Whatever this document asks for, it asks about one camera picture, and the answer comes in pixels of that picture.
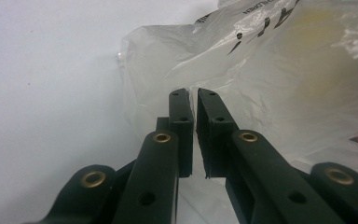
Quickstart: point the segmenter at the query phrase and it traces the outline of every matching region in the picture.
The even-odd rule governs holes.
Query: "white background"
[[[215,0],[1,0],[0,223],[43,218],[85,166],[134,160],[141,141],[123,119],[121,38],[216,8]],[[182,197],[178,213],[178,223],[204,223]]]

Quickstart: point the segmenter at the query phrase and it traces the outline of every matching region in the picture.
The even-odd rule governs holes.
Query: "plastic bag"
[[[120,60],[126,117],[141,138],[168,115],[169,92],[188,88],[196,101],[202,87],[296,168],[334,161],[358,172],[358,1],[240,1],[195,24],[138,28]],[[208,223],[234,223],[223,181],[199,180],[194,150],[180,193]]]

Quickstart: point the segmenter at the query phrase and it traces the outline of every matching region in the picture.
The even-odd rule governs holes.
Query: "transparent plastic bag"
[[[358,172],[358,1],[221,2],[195,24],[141,27],[122,41],[126,117],[143,138],[168,94],[218,92],[240,128],[266,136],[296,168]],[[208,223],[234,223],[222,180],[194,171],[180,192]]]

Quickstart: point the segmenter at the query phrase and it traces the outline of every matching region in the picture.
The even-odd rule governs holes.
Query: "round hole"
[[[291,192],[289,194],[289,196],[287,196],[287,197],[293,203],[306,203],[307,202],[307,198],[302,193],[300,193],[298,191]]]
[[[153,139],[158,143],[166,143],[171,140],[171,136],[167,133],[157,133]]]
[[[246,142],[255,142],[257,141],[258,137],[254,133],[241,133],[240,139]]]
[[[324,172],[331,180],[337,182],[338,184],[351,185],[354,182],[353,177],[351,175],[348,175],[347,173],[338,168],[329,167],[325,169]]]
[[[106,179],[106,175],[101,171],[90,171],[83,175],[80,180],[81,186],[87,189],[92,189],[100,186],[104,180]]]
[[[148,206],[148,205],[152,204],[155,200],[156,200],[156,196],[152,192],[145,192],[145,193],[141,194],[141,196],[139,196],[139,199],[138,199],[139,203],[142,206]]]

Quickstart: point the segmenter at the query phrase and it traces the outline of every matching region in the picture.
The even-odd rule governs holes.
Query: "brass ring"
[[[166,143],[171,140],[171,136],[167,133],[157,133],[153,136],[153,140],[158,143]]]
[[[241,133],[240,139],[246,142],[255,142],[258,140],[258,137],[254,133]]]
[[[348,175],[347,173],[345,173],[344,171],[342,171],[338,168],[334,168],[334,167],[326,168],[324,170],[324,173],[331,180],[333,180],[341,185],[351,185],[354,182],[354,179],[351,175]]]
[[[106,175],[104,172],[101,171],[90,171],[83,175],[81,178],[80,184],[86,189],[92,189],[95,187],[100,186],[104,180],[106,179]]]

